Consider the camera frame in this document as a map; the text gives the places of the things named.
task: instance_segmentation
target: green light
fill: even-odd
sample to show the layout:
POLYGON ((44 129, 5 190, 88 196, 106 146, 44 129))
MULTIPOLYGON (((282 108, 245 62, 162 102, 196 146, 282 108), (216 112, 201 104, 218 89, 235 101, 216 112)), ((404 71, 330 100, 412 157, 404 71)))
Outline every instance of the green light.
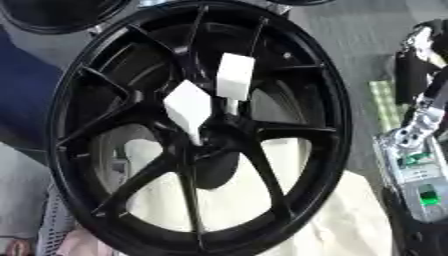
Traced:
POLYGON ((419 189, 420 202, 422 205, 434 205, 440 203, 440 197, 437 195, 434 187, 430 184, 421 186, 419 189))

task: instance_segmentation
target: black wheel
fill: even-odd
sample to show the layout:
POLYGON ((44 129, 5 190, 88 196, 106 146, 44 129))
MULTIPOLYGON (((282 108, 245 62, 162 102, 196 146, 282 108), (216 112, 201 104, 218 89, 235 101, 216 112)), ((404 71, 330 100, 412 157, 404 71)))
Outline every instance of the black wheel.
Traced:
POLYGON ((334 0, 269 0, 270 2, 291 5, 291 6, 311 6, 333 2, 334 0))
POLYGON ((129 0, 0 0, 0 11, 20 29, 68 34, 93 27, 120 12, 129 0))
MULTIPOLYGON (((286 240, 319 210, 342 174, 351 129, 344 84, 302 29, 241 2, 183 1, 127 17, 80 54, 55 93, 48 152, 54 180, 75 217, 114 248, 131 256, 247 256, 286 240), (184 79, 215 95, 214 77, 224 52, 256 58, 251 100, 236 117, 225 114, 222 99, 213 97, 213 115, 201 130, 204 145, 195 147, 167 118, 161 101, 184 79), (261 111, 264 119, 257 117, 257 95, 276 103, 288 118, 277 118, 273 106, 261 111), (157 143, 161 152, 128 175, 123 145, 136 138, 157 143), (286 189, 261 146, 281 138, 305 141, 311 148, 297 181, 286 189), (197 180, 210 178, 207 170, 224 172, 219 182, 208 184, 214 190, 207 193, 231 183, 232 165, 216 172, 221 166, 216 163, 235 152, 254 167, 266 190, 266 197, 260 194, 256 200, 267 201, 268 207, 237 225, 210 229, 199 209, 198 194, 204 190, 197 180), (127 176, 117 182, 120 186, 106 186, 101 178, 113 168, 127 176), (181 184, 187 229, 150 223, 128 207, 134 194, 168 172, 181 184)), ((163 201, 168 209, 170 203, 163 201)))

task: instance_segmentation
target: blue clothing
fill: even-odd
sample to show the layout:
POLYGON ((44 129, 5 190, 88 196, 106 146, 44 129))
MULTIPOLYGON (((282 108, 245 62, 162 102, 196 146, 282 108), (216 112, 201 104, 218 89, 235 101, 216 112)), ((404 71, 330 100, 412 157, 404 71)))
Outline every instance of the blue clothing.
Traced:
POLYGON ((43 147, 47 111, 61 73, 15 47, 0 26, 0 125, 43 147))

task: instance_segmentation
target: gray floor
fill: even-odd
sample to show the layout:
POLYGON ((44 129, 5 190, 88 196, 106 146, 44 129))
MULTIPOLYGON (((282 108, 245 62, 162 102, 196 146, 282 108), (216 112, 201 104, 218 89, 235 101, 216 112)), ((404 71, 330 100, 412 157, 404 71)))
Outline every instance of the gray floor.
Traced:
MULTIPOLYGON (((400 40, 414 24, 448 16, 448 2, 445 1, 448 0, 336 0, 292 11, 292 20, 320 41, 344 77, 355 121, 347 168, 366 176, 374 187, 379 175, 371 137, 378 132, 378 125, 368 81, 385 78, 388 57, 398 49, 400 40)), ((1 17, 0 23, 17 46, 61 68, 66 67, 89 41, 85 32, 37 36, 18 31, 1 17)))

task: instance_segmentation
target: wheel spoke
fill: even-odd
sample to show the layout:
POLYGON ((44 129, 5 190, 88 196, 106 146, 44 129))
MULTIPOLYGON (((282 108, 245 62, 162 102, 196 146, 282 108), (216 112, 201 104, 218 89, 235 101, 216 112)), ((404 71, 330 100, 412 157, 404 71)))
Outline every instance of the wheel spoke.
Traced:
POLYGON ((247 52, 248 56, 253 56, 255 52, 255 48, 257 47, 258 40, 260 39, 261 32, 263 28, 268 24, 269 20, 267 18, 260 19, 260 23, 258 23, 257 28, 255 29, 254 35, 249 44, 249 50, 247 52))
POLYGON ((127 27, 128 31, 132 34, 136 35, 141 39, 143 42, 150 44, 151 46, 154 46, 156 48, 159 48, 163 52, 170 54, 171 57, 174 57, 176 53, 171 49, 169 46, 161 42, 160 40, 155 39, 152 37, 148 31, 144 30, 143 28, 137 26, 137 25, 129 25, 127 27))
POLYGON ((82 76, 84 76, 87 79, 90 79, 92 83, 95 84, 98 83, 99 85, 108 86, 114 93, 116 93, 122 99, 129 98, 131 95, 135 94, 135 90, 132 89, 131 87, 120 85, 117 82, 113 81, 110 77, 106 76, 105 74, 95 69, 89 67, 82 67, 80 72, 82 76))
POLYGON ((145 168, 131 177, 117 191, 112 193, 100 206, 92 211, 92 214, 102 216, 110 210, 122 210, 126 202, 141 188, 159 178, 165 173, 175 171, 178 163, 175 157, 168 153, 162 153, 145 168))
POLYGON ((293 215, 291 208, 261 144, 255 140, 245 141, 241 144, 240 150, 252 163, 266 185, 271 196, 273 212, 278 216, 291 218, 293 215))
POLYGON ((100 117, 90 121, 71 134, 61 138, 58 146, 65 146, 77 140, 90 140, 102 133, 111 131, 126 124, 136 123, 136 104, 122 104, 100 117))
POLYGON ((257 128, 257 133, 261 140, 303 138, 310 141, 313 146, 329 145, 336 136, 335 128, 318 128, 304 124, 258 121, 257 128))
POLYGON ((187 46, 188 52, 191 52, 191 48, 193 47, 199 27, 201 26, 202 18, 204 17, 204 14, 206 12, 208 12, 208 6, 201 6, 198 15, 196 16, 196 19, 193 25, 191 26, 190 31, 188 32, 188 35, 185 40, 185 45, 187 46))
POLYGON ((196 173, 194 164, 191 160, 192 157, 185 157, 183 166, 179 171, 179 178, 198 249, 203 251, 205 248, 203 239, 205 228, 199 212, 198 195, 196 191, 196 173))

